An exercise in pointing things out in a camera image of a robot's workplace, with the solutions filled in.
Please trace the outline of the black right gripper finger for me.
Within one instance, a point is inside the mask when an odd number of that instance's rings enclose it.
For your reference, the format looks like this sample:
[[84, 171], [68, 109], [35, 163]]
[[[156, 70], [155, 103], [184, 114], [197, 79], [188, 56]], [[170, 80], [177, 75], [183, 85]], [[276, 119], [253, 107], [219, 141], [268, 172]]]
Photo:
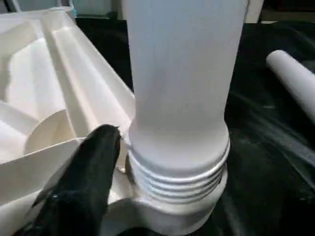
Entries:
[[118, 127], [94, 129], [50, 177], [14, 235], [99, 235], [120, 143]]

